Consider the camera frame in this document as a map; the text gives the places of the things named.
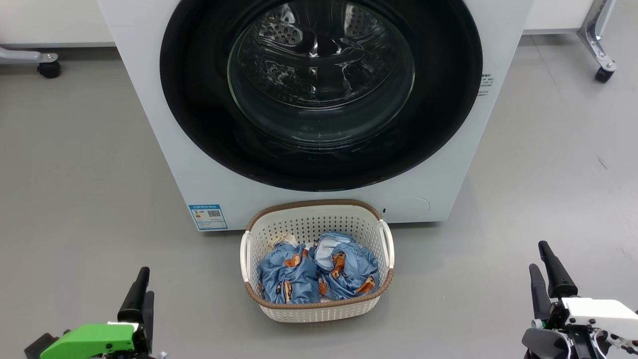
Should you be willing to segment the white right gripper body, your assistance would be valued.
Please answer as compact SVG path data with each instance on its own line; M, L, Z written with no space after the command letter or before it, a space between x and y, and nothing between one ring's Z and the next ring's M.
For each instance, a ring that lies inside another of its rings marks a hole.
M548 329L637 332L638 316L617 300L562 298L552 309Z

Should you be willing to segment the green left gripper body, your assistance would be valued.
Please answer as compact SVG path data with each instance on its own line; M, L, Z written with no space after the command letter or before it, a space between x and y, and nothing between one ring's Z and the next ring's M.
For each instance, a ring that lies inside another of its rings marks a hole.
M63 334L39 355L41 359L89 359L142 350L140 325L126 322L86 324Z

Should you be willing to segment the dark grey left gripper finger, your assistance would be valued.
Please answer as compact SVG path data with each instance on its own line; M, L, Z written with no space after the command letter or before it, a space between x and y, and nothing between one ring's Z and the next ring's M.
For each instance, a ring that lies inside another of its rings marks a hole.
M150 279L150 268L142 267L118 311L118 321L143 322L142 307Z
M141 350L153 351L155 293L145 292L141 295Z

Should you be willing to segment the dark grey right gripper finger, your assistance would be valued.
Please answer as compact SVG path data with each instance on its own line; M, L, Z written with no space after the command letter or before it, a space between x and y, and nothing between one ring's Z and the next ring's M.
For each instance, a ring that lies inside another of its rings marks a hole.
M536 264L529 265L530 288L535 320L547 321L551 316L551 300L546 293L544 277Z
M545 264L548 278L548 296L550 298L565 298L578 295L578 288L561 260L554 254L547 241L538 243L539 254Z

